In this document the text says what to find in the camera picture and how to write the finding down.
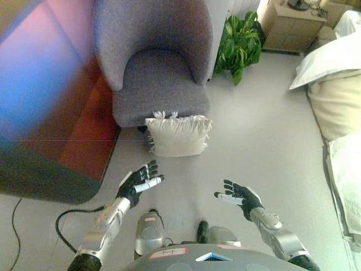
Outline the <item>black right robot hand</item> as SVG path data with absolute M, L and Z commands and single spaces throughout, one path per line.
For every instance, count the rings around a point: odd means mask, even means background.
M 263 208 L 259 196 L 249 187 L 241 186 L 230 180 L 223 180 L 223 193 L 216 191 L 214 196 L 224 202 L 235 204 L 243 211 L 244 217 L 251 221 L 250 213 L 255 208 Z

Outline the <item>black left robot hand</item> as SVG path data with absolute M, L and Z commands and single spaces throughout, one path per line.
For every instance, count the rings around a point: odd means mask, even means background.
M 120 185 L 116 198 L 126 198 L 130 202 L 130 208 L 135 207 L 139 203 L 142 192 L 164 180 L 164 175 L 158 175 L 157 169 L 157 161 L 151 160 L 137 171 L 131 172 Z

